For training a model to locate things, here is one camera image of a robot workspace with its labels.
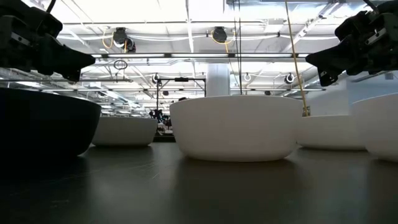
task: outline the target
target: metal frame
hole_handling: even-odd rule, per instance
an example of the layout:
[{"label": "metal frame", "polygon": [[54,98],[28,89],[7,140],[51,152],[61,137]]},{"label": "metal frame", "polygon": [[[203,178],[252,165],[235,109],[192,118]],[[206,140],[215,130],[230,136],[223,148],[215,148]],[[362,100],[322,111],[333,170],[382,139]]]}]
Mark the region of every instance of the metal frame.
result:
[{"label": "metal frame", "polygon": [[[162,86],[162,88],[159,88],[159,81],[166,81],[166,83],[164,83],[164,85]],[[175,82],[187,82],[187,81],[194,81],[200,88],[197,89],[195,88],[194,90],[202,90],[205,92],[205,97],[206,97],[206,90],[207,90],[207,86],[206,86],[206,78],[184,78],[184,77],[179,77],[179,78],[158,78],[156,81],[156,109],[159,109],[159,90],[163,89],[164,86],[166,86],[169,81],[175,81]],[[205,87],[201,87],[201,85],[199,85],[197,83],[197,81],[203,81],[205,84]],[[189,89],[179,89],[178,91],[189,91]]]}]

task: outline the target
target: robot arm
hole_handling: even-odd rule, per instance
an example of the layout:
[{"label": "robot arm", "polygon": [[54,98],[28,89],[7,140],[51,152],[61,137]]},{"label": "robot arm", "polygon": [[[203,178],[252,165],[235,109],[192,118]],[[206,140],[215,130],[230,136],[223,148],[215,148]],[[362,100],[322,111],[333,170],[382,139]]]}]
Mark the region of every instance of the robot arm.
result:
[{"label": "robot arm", "polygon": [[348,18],[335,30],[340,43],[305,59],[318,68],[321,86],[336,82],[343,71],[357,75],[398,70],[398,1],[373,6]]},{"label": "robot arm", "polygon": [[21,0],[0,0],[0,67],[44,75],[57,72],[77,82],[80,70],[94,64],[95,58],[60,44],[56,38],[62,27],[49,12]]}]

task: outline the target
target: white bowl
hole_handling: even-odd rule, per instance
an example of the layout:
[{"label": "white bowl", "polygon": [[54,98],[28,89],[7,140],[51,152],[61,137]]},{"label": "white bowl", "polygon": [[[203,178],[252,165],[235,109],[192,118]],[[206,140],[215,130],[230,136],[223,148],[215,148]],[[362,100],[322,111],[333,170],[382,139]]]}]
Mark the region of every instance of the white bowl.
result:
[{"label": "white bowl", "polygon": [[295,148],[302,102],[274,96],[216,96],[170,106],[173,132],[187,156],[211,161],[274,161]]},{"label": "white bowl", "polygon": [[301,118],[297,143],[303,147],[332,150],[364,150],[350,115]]},{"label": "white bowl", "polygon": [[355,102],[351,114],[366,149],[380,159],[398,162],[398,94]]},{"label": "white bowl", "polygon": [[92,143],[95,146],[146,146],[154,139],[157,120],[100,117]]}]

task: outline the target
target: white column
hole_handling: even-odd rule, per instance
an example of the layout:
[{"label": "white column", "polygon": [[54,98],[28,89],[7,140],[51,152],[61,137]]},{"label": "white column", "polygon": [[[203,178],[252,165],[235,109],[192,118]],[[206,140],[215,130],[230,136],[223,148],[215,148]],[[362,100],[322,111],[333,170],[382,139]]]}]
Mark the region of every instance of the white column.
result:
[{"label": "white column", "polygon": [[207,96],[230,95],[229,67],[226,63],[210,63],[207,68]]}]

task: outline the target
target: black bowl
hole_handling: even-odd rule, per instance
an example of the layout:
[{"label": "black bowl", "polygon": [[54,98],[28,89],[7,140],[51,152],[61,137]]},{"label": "black bowl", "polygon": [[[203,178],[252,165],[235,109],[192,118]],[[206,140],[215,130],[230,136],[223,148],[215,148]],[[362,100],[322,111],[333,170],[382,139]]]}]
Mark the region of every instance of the black bowl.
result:
[{"label": "black bowl", "polygon": [[88,149],[100,113],[101,107],[90,101],[0,88],[1,157],[76,157]]}]

